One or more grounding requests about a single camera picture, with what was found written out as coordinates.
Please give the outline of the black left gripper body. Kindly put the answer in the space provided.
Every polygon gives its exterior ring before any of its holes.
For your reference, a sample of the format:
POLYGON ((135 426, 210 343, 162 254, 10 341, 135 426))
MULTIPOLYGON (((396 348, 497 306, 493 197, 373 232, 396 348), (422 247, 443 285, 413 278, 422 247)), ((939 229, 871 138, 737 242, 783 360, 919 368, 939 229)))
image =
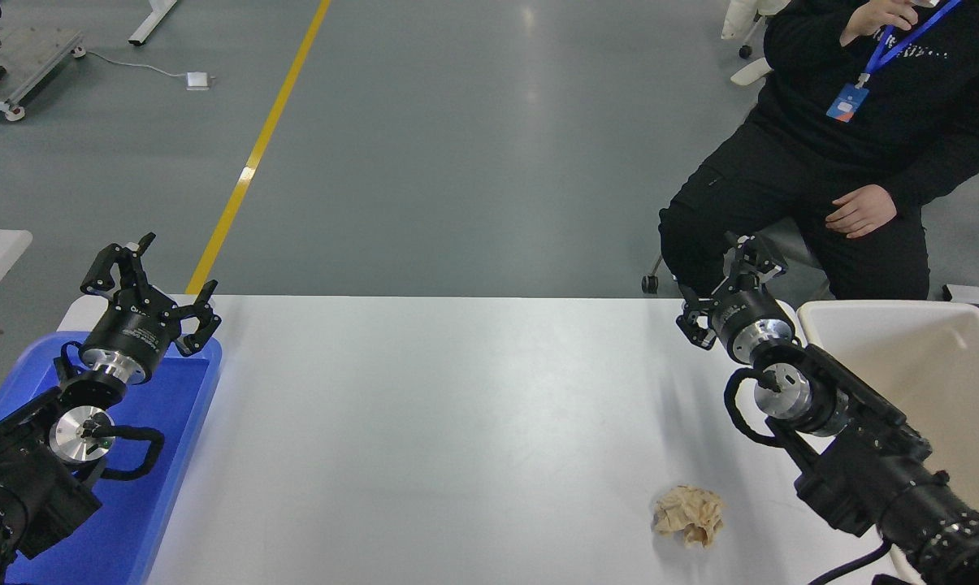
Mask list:
POLYGON ((150 378, 180 326, 162 320, 173 300, 122 303, 110 297, 106 311, 83 343, 83 364, 92 371, 113 369, 117 378, 150 378))

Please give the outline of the person's left hand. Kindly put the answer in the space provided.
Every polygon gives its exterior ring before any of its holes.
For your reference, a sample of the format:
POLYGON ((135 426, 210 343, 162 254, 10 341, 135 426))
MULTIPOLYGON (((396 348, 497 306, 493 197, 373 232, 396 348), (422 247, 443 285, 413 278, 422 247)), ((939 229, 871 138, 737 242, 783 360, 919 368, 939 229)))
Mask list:
POLYGON ((868 184, 832 201, 825 227, 846 238, 868 236, 897 216, 893 197, 882 186, 868 184))

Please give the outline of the person's right hand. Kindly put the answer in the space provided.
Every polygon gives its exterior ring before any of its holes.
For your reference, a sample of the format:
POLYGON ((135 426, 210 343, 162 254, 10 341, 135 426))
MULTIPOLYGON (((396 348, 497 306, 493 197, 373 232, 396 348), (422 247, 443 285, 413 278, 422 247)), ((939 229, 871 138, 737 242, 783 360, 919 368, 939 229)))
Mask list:
POLYGON ((912 1, 874 0, 857 7, 839 34, 838 43, 846 47, 858 37, 871 37, 876 30, 893 26, 909 31, 919 22, 912 1))

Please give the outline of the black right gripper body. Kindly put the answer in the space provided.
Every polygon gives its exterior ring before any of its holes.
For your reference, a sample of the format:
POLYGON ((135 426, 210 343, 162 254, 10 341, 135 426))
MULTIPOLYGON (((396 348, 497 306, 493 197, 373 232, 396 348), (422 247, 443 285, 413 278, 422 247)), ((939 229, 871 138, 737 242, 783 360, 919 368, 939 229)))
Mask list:
POLYGON ((763 288, 723 290, 704 301, 704 349, 719 344, 734 360, 752 360, 765 345, 793 340, 793 322, 763 288))

